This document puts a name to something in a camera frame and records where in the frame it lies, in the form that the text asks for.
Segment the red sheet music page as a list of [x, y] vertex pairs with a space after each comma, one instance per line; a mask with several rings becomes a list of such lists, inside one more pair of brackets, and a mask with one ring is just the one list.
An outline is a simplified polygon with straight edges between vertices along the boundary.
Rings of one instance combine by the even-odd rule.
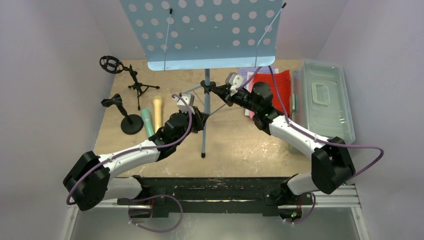
[[253, 117], [255, 115], [255, 112], [254, 111], [251, 111], [251, 110], [248, 110], [247, 108], [245, 108], [244, 109], [244, 115], [247, 116], [247, 117], [249, 117], [250, 119], [253, 119]]

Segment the bright red sheet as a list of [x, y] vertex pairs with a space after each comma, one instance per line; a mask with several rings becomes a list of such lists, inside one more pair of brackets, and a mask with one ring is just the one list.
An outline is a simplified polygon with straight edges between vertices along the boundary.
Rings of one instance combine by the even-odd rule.
[[[277, 68], [275, 68], [273, 74], [276, 82], [276, 87], [274, 85], [274, 81], [269, 70], [265, 71], [264, 73], [257, 73], [251, 81], [251, 87], [253, 87], [253, 85], [257, 82], [267, 83], [270, 86], [271, 93], [273, 94], [272, 105], [280, 112], [284, 111], [284, 105], [287, 115], [289, 116], [291, 110], [290, 97], [292, 95], [290, 70], [287, 69], [280, 72]], [[283, 105], [280, 103], [277, 94], [279, 94]]]

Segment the green microphone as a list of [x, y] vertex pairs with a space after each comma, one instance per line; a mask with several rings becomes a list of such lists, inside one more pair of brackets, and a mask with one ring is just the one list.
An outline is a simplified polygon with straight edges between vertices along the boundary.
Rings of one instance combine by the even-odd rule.
[[150, 138], [155, 134], [153, 124], [152, 124], [152, 116], [150, 111], [147, 108], [143, 108], [140, 111], [142, 121], [144, 123], [144, 127], [146, 130], [147, 137]]

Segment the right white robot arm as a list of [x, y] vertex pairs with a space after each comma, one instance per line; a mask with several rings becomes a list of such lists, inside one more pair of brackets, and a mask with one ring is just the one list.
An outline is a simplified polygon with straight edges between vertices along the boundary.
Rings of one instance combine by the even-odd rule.
[[308, 192], [329, 195], [356, 173], [344, 141], [339, 137], [322, 138], [291, 121], [273, 106], [274, 95], [267, 83], [255, 83], [252, 91], [233, 91], [230, 84], [214, 86], [211, 91], [228, 106], [238, 105], [252, 111], [260, 131], [286, 141], [311, 160], [309, 173], [296, 174], [282, 184], [280, 196], [284, 202], [292, 204]]

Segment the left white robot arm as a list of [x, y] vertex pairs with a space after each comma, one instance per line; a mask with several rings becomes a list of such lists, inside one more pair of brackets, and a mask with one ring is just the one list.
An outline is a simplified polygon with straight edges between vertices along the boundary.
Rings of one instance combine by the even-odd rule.
[[81, 211], [92, 209], [105, 199], [114, 178], [141, 165], [168, 158], [191, 132], [204, 130], [209, 116], [197, 107], [193, 107], [192, 112], [180, 110], [155, 134], [135, 146], [100, 155], [93, 151], [83, 153], [62, 182], [68, 191], [66, 204], [77, 205]]

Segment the purple sheet music page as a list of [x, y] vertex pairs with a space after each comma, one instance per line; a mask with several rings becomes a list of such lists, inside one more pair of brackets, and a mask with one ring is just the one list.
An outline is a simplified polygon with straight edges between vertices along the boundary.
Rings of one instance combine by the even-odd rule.
[[251, 76], [248, 76], [248, 72], [251, 72], [251, 73], [256, 72], [256, 73], [258, 73], [261, 70], [261, 68], [262, 68], [261, 66], [259, 66], [259, 67], [241, 67], [241, 68], [239, 68], [237, 70], [237, 73], [239, 75], [241, 75], [242, 78], [243, 78], [242, 84], [244, 85], [246, 83], [251, 82]]

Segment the blue music stand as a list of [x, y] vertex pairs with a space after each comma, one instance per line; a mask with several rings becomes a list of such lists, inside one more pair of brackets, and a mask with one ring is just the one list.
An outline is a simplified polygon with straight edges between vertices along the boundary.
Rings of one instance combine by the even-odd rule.
[[152, 71], [264, 67], [276, 59], [283, 0], [122, 0]]

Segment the beige microphone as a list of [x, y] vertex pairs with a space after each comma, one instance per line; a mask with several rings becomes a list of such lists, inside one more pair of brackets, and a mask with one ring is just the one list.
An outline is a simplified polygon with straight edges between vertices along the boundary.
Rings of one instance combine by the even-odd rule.
[[157, 132], [163, 125], [162, 121], [162, 105], [163, 100], [159, 95], [156, 95], [153, 100], [153, 110], [154, 110], [154, 131]]

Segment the black round-base mic stand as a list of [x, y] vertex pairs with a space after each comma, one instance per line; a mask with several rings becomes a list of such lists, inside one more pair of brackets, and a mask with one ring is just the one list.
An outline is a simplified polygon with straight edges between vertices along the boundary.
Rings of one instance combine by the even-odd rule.
[[128, 114], [123, 106], [123, 101], [120, 94], [117, 93], [111, 98], [103, 99], [100, 103], [103, 107], [106, 108], [112, 105], [117, 107], [119, 112], [123, 115], [123, 119], [120, 123], [120, 128], [123, 133], [127, 135], [135, 135], [142, 130], [144, 122], [141, 116], [137, 114]]

